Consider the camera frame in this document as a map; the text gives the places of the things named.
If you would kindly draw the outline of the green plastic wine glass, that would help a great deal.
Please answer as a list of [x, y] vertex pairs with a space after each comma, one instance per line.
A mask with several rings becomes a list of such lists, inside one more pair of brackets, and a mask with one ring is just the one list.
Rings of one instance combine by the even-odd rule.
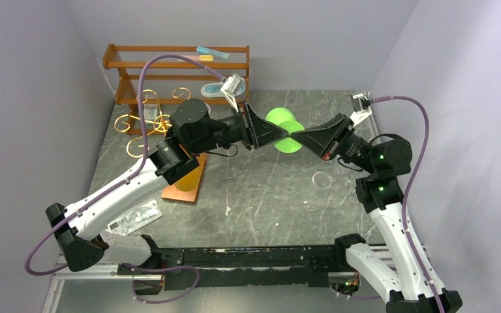
[[294, 114], [287, 108], [274, 108], [267, 115], [266, 120], [282, 128], [287, 133], [287, 137], [274, 142], [275, 148], [286, 154], [299, 151], [302, 145], [291, 139], [289, 135], [293, 132], [304, 130], [304, 126], [297, 121]]

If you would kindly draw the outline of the orange plastic wine glass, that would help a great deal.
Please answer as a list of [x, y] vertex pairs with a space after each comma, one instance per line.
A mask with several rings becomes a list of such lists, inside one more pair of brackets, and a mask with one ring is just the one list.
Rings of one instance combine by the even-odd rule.
[[204, 167], [199, 165], [195, 170], [192, 170], [190, 173], [186, 174], [186, 176], [175, 182], [174, 186], [182, 192], [194, 190], [200, 184], [203, 170]]

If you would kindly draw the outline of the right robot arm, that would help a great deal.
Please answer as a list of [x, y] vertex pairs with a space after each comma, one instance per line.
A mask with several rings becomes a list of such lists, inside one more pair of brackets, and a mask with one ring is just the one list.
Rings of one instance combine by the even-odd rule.
[[364, 140], [342, 114], [290, 134], [323, 160], [336, 158], [340, 165], [353, 164], [368, 174], [356, 179], [356, 196], [382, 234], [394, 267], [386, 265], [357, 234], [335, 241], [333, 264], [343, 271], [357, 271], [376, 290], [386, 312], [457, 312], [463, 305], [461, 296], [446, 288], [422, 249], [398, 182], [400, 175], [411, 171], [411, 145], [396, 134], [385, 137], [387, 141], [381, 143]]

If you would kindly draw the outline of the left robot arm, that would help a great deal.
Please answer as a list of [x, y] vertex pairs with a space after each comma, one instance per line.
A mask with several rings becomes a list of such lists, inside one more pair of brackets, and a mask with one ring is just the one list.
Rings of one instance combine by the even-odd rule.
[[170, 116], [171, 127], [149, 156], [139, 158], [121, 176], [94, 194], [63, 206], [51, 205], [46, 214], [53, 234], [72, 272], [101, 261], [129, 263], [145, 274], [160, 266], [157, 245], [148, 235], [127, 237], [106, 231], [108, 224], [154, 193], [194, 171], [197, 156], [241, 143], [248, 150], [288, 137], [283, 128], [258, 116], [246, 102], [229, 117], [213, 119], [203, 100], [183, 101]]

